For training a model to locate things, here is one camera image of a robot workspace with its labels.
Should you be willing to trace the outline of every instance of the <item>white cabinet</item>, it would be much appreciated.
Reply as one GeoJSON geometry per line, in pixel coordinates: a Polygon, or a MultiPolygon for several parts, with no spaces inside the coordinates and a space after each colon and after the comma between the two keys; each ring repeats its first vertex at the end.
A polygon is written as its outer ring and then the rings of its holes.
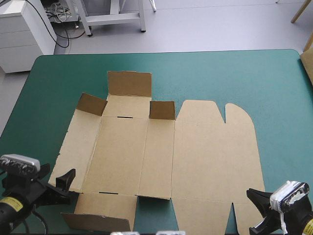
{"type": "MultiPolygon", "coordinates": [[[[39,0],[29,0],[39,11],[51,35],[54,30],[39,0]]],[[[0,67],[4,72],[31,70],[36,58],[52,55],[55,42],[33,7],[13,0],[0,7],[0,67]]]]}

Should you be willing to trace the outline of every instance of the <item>metal frame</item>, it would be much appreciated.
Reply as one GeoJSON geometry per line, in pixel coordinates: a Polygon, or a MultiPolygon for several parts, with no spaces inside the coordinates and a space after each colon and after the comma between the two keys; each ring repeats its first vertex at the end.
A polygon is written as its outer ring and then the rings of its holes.
{"type": "MultiPolygon", "coordinates": [[[[145,24],[145,13],[143,7],[143,0],[138,0],[138,13],[120,13],[125,5],[123,0],[122,6],[120,7],[119,0],[111,0],[110,14],[100,15],[100,16],[88,16],[87,10],[83,0],[75,0],[78,13],[80,15],[81,21],[83,23],[85,32],[88,36],[92,36],[91,26],[94,25],[107,25],[107,24],[124,24],[131,22],[140,21],[141,32],[146,31],[145,24]]],[[[154,0],[149,0],[153,11],[156,11],[156,4],[154,0]]]]}

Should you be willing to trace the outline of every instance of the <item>white drawer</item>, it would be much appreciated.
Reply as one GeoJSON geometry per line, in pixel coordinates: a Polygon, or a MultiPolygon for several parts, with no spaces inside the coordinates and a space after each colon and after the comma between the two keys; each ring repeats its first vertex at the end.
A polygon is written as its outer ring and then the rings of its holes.
{"type": "Polygon", "coordinates": [[[41,55],[37,45],[1,48],[0,66],[4,72],[29,71],[41,55]]]}
{"type": "Polygon", "coordinates": [[[30,31],[0,33],[0,48],[35,45],[36,40],[30,31]]]}
{"type": "Polygon", "coordinates": [[[0,33],[19,32],[29,30],[22,16],[0,18],[0,33]]]}

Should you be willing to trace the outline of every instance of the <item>wooden chair leg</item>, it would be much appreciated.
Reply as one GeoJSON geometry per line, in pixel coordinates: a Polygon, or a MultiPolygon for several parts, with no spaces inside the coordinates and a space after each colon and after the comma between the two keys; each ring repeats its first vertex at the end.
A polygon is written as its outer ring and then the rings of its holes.
{"type": "Polygon", "coordinates": [[[309,37],[309,39],[308,39],[308,41],[307,41],[303,51],[307,51],[308,49],[310,49],[312,43],[313,43],[313,32],[311,33],[311,35],[310,35],[310,37],[309,37]]]}
{"type": "Polygon", "coordinates": [[[295,16],[293,17],[293,19],[291,20],[291,23],[296,22],[296,20],[299,18],[299,16],[302,14],[302,12],[304,11],[304,9],[309,5],[309,3],[312,0],[305,0],[305,2],[302,4],[302,6],[300,7],[300,9],[297,11],[297,13],[295,14],[295,16]]]}

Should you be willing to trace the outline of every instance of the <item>yellow label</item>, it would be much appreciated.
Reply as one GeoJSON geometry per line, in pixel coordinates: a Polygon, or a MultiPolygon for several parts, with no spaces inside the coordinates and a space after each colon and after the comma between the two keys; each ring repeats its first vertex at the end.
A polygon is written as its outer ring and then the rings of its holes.
{"type": "Polygon", "coordinates": [[[23,204],[19,200],[15,199],[13,197],[4,197],[0,200],[0,202],[8,204],[16,212],[19,212],[23,208],[23,204]]]}
{"type": "Polygon", "coordinates": [[[303,233],[305,235],[313,235],[313,219],[311,219],[305,226],[303,233]]]}

